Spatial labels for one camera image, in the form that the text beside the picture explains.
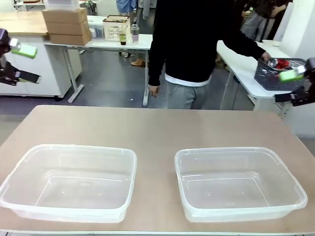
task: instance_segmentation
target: blue clothing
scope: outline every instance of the blue clothing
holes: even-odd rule
[[[116,0],[116,5],[120,14],[129,13],[137,7],[137,0]]]

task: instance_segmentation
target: wooden countertop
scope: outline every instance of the wooden countertop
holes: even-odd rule
[[[10,35],[47,35],[41,11],[18,11],[0,13],[0,28]]]
[[[315,158],[274,114],[75,106],[38,106],[0,147],[0,184],[38,144],[128,148],[137,154],[131,204],[119,224],[38,221],[0,208],[0,230],[28,233],[298,235],[315,232]],[[253,222],[190,223],[174,168],[185,148],[266,147],[275,151],[308,195],[304,209]]]

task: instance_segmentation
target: red object in basket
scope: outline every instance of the red object in basket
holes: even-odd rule
[[[277,69],[283,69],[289,66],[289,61],[284,60],[284,59],[277,59],[278,64],[276,65]]]

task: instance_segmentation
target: container rim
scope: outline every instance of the container rim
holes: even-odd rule
[[[227,150],[227,151],[231,151],[231,150],[252,150],[252,151],[257,151],[258,149],[261,151],[266,152],[266,154],[269,154],[270,157],[277,162],[278,164],[282,165],[287,172],[289,173],[289,175],[292,177],[292,179],[295,182],[295,186],[294,188],[298,188],[298,194],[301,197],[301,202],[298,204],[290,204],[290,205],[282,205],[282,206],[265,206],[265,207],[245,207],[245,208],[196,208],[193,207],[186,199],[186,196],[184,194],[184,186],[183,183],[181,181],[181,174],[180,174],[180,170],[179,170],[179,156],[182,155],[182,152],[186,152],[186,151],[192,151],[192,150],[204,150],[204,151],[214,151],[214,150]],[[175,155],[175,170],[176,170],[176,175],[177,175],[177,180],[178,180],[178,186],[179,186],[179,190],[180,190],[180,195],[181,195],[181,199],[183,202],[183,205],[185,205],[185,207],[187,207],[189,209],[189,211],[191,212],[198,212],[201,214],[206,214],[206,213],[214,213],[215,214],[234,214],[234,211],[237,211],[237,214],[240,213],[240,211],[242,211],[242,213],[252,213],[253,211],[257,211],[259,210],[260,212],[264,213],[264,212],[273,212],[273,211],[283,211],[283,210],[294,210],[294,209],[301,209],[304,208],[307,204],[308,201],[308,197],[307,194],[305,193],[304,189],[302,188],[302,186],[300,185],[300,183],[297,181],[297,179],[292,175],[292,173],[289,171],[289,169],[287,168],[287,166],[285,165],[285,163],[278,157],[278,155],[266,148],[266,147],[210,147],[210,148],[194,148],[194,149],[183,149],[180,150],[176,153]]]
[[[3,195],[5,194],[6,190],[9,186],[7,186],[8,181],[10,180],[11,176],[14,174],[14,172],[17,170],[17,168],[20,166],[20,164],[26,159],[28,155],[30,155],[32,152],[48,149],[47,146],[54,146],[56,148],[61,147],[80,147],[80,148],[98,148],[98,149],[107,149],[107,150],[121,150],[121,151],[127,151],[130,152],[133,156],[133,167],[132,167],[132,175],[131,175],[131,182],[130,187],[128,191],[128,195],[126,198],[125,203],[120,206],[119,208],[114,209],[101,209],[101,208],[63,208],[63,207],[48,207],[48,206],[30,206],[30,205],[21,205],[21,204],[13,204],[9,202],[5,202],[3,200]],[[73,145],[73,144],[40,144],[33,146],[31,149],[29,149],[24,156],[21,158],[21,160],[16,164],[13,171],[5,178],[3,184],[0,186],[0,206],[5,208],[10,208],[14,210],[24,210],[29,212],[35,212],[35,213],[46,213],[46,214],[60,214],[60,213],[76,213],[76,214],[91,214],[91,212],[96,213],[100,212],[102,215],[104,215],[104,211],[108,213],[115,213],[115,212],[121,212],[128,208],[131,202],[131,197],[134,189],[134,181],[136,176],[136,169],[137,169],[137,155],[134,151],[126,148],[117,148],[117,147],[102,147],[102,146],[88,146],[88,145]]]

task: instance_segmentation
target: white storage box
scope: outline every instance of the white storage box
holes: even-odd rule
[[[21,217],[68,222],[121,222],[137,157],[128,149],[39,145],[0,187],[0,206]]]
[[[103,16],[88,16],[89,28],[94,29],[96,32],[96,38],[105,38],[103,20],[106,17]]]
[[[126,31],[127,40],[131,35],[129,16],[109,15],[107,19],[103,21],[103,25],[104,25],[105,40],[107,41],[120,41],[119,29],[122,27]]]
[[[76,11],[80,8],[79,0],[44,0],[46,10]]]
[[[175,156],[175,167],[191,222],[274,219],[307,203],[301,185],[267,148],[182,150]]]

